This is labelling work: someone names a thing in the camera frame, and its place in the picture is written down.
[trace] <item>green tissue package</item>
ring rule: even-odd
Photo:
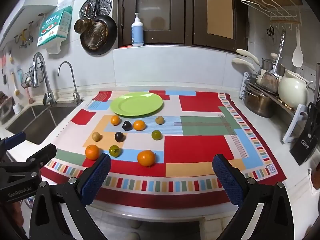
[[[40,26],[37,46],[46,48],[49,54],[58,54],[61,42],[67,39],[71,17],[71,6],[53,12]]]

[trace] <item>dark purple fruit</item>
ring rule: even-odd
[[[122,129],[125,131],[130,131],[132,129],[132,124],[129,121],[124,121]]]
[[[115,140],[117,142],[122,142],[124,140],[124,134],[122,132],[115,133]]]

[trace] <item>metal bolt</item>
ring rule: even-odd
[[[39,184],[40,187],[44,187],[45,185],[47,185],[47,182],[46,182],[46,181],[42,181],[42,182],[40,182],[40,184]]]
[[[247,179],[247,182],[251,185],[255,184],[256,183],[256,180],[254,178],[248,178]]]
[[[75,178],[75,177],[72,177],[72,178],[70,178],[70,179],[68,180],[68,182],[69,182],[70,184],[74,184],[74,183],[76,183],[76,181],[77,181],[77,178]]]
[[[279,181],[279,182],[277,182],[277,186],[278,187],[284,187],[284,184],[281,181]]]

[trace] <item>sink basin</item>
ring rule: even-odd
[[[76,103],[30,106],[6,129],[14,134],[24,131],[28,141],[41,144],[76,107]]]

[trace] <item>plate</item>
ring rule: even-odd
[[[112,101],[110,108],[123,116],[139,116],[158,110],[163,104],[160,96],[149,92],[132,92]]]

